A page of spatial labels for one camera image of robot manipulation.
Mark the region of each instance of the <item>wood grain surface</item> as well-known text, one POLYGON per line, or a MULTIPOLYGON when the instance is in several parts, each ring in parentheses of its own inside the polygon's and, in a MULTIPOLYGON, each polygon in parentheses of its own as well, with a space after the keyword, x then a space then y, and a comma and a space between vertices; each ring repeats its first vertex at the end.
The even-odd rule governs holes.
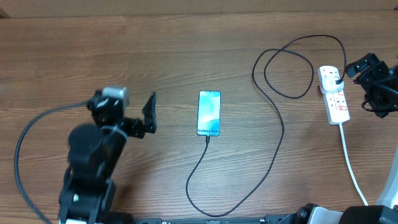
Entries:
POLYGON ((397 0, 0 0, 4 17, 11 18, 393 10, 397 4, 397 0))
MULTIPOLYGON (((137 218, 204 217, 188 202, 185 181, 205 147, 195 132, 198 93, 219 90, 221 135, 211 139, 190 194, 206 212, 229 210, 265 174, 281 134, 274 108, 251 81, 259 54, 297 37, 329 34, 344 43, 348 62, 374 52, 393 66, 397 21, 396 11, 0 20, 0 223, 40 223, 14 179, 15 145, 25 125, 46 109, 88 99, 107 85, 130 88, 130 117, 142 117, 151 91, 158 94, 158 130, 124 148, 113 175, 113 209, 137 218)), ((343 68, 332 39, 301 40, 290 50, 315 69, 343 68)), ((256 78, 282 113, 285 138, 266 181, 229 217, 290 213, 308 202, 334 210, 361 205, 338 127, 328 124, 318 78, 303 98, 283 98, 262 76, 269 57, 259 62, 256 78)), ((278 55, 268 72, 270 82, 289 95, 304 92, 311 78, 309 65, 289 54, 278 55)), ((364 91, 348 78, 345 83, 348 153, 364 196, 374 204, 392 164, 398 117, 379 119, 362 110, 364 91)), ((52 114, 22 144, 22 182, 54 223, 68 165, 67 137, 84 122, 91 122, 85 108, 52 114)))

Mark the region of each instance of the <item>white power strip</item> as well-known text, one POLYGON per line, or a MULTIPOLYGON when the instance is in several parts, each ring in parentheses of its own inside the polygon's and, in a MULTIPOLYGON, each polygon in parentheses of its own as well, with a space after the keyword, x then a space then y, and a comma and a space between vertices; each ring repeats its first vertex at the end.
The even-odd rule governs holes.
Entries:
POLYGON ((363 203, 368 205, 361 189, 359 189, 358 184, 356 183, 356 179, 348 159, 346 140, 343 131, 343 123, 349 120, 347 102, 343 91, 344 83, 336 84, 336 80, 340 79, 338 69, 328 65, 319 68, 318 78, 329 124, 338 124, 340 128, 341 142, 343 143, 344 157, 346 159, 349 174, 363 203))
MULTIPOLYGON (((325 79, 337 78, 339 79, 338 69, 333 66, 322 66, 318 70, 319 83, 324 83, 325 79)), ((349 113, 346 98, 343 90, 332 91, 324 93, 322 91, 323 101, 325 102, 326 115, 328 116, 329 124, 340 124, 349 120, 349 113)))

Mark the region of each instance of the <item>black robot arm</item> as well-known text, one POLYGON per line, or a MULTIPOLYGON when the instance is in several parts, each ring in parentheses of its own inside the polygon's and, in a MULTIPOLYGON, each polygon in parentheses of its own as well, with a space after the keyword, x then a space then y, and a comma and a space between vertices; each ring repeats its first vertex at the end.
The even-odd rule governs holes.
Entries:
POLYGON ((87 224, 133 222, 130 214, 109 212, 116 191, 110 178, 128 137, 156 132, 156 94, 142 109, 144 121, 124 117, 128 96, 127 88, 97 90, 87 103, 95 124, 82 124, 70 133, 70 167, 59 198, 61 223, 68 219, 87 224))
POLYGON ((345 70, 350 78, 361 73, 353 83, 361 85, 366 92, 362 108, 380 118, 398 111, 398 64, 389 68, 375 54, 368 53, 347 65, 345 70))

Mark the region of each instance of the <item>smartphone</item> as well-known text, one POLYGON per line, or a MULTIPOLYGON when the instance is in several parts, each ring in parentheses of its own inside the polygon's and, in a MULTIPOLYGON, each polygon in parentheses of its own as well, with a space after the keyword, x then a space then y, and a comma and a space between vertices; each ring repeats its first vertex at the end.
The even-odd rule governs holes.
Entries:
POLYGON ((220 91, 199 92, 198 128, 197 134, 201 136, 220 135, 220 91))

